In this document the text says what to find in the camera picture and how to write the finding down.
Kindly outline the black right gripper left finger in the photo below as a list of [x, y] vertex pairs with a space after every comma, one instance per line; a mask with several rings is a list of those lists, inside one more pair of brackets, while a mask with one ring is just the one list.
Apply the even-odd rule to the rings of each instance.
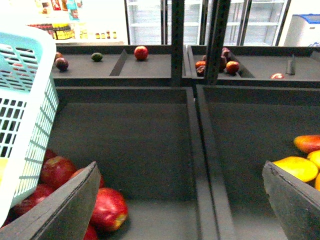
[[97, 163], [67, 181], [27, 213], [1, 228], [2, 240], [82, 240], [100, 185]]

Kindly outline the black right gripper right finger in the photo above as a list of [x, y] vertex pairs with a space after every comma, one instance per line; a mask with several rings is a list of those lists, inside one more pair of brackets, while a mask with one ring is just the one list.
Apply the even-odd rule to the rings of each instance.
[[289, 240], [320, 238], [320, 192], [273, 162], [262, 170], [263, 185], [275, 216]]

